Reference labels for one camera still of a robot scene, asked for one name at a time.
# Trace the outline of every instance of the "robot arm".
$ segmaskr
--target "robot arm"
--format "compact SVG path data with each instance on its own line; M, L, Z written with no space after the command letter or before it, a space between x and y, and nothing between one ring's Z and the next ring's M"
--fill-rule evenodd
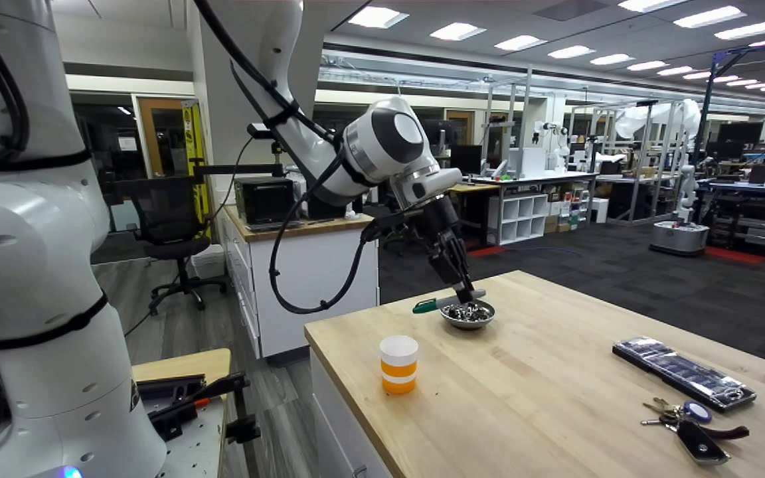
M456 215L444 191L461 181L460 169L439 167L424 129L404 98L371 104L338 138L312 125L294 104L287 69L302 20L302 0L273 0L270 23L259 45L258 66L234 45L206 0L193 0L206 27L231 52L235 85L251 109L273 129L283 150L298 161L310 183L310 193L328 205L347 205L371 186L389 183L401 218L421 238L436 274L456 289L456 304L474 300L466 278L464 243L453 232Z

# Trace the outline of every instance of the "office chair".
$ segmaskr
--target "office chair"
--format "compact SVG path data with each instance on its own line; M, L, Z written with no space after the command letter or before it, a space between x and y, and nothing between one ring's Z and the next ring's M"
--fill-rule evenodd
M198 289L214 284L225 291L225 275L198 278L192 271L192 254L209 247L206 238L198 238L205 222L197 219L193 177L124 181L116 187L137 208L140 231L134 235L146 240L142 252L157 260L176 260L177 268L176 280L152 289L148 312L157 312L157 304L177 291L192 295L193 304L205 309Z

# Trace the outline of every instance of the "shelving unit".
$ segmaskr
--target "shelving unit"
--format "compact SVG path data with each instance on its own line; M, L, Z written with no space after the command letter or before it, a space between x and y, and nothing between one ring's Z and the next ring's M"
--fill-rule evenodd
M514 243L543 235L547 193L506 191L488 201L488 243Z

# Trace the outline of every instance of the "monitor screen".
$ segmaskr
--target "monitor screen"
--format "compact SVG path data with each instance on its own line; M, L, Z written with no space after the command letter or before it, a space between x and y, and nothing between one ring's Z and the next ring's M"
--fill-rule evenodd
M452 167L460 167L461 175L477 175L484 161L480 146L452 146Z

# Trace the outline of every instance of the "remote control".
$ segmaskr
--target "remote control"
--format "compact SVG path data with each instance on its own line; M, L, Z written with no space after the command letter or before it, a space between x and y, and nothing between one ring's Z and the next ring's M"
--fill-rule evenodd
M614 345L614 353L628 363L658 374L671 388L708 402L717 412L731 412L751 402L757 396L737 378L719 374L704 363L678 356L652 337L631 337Z

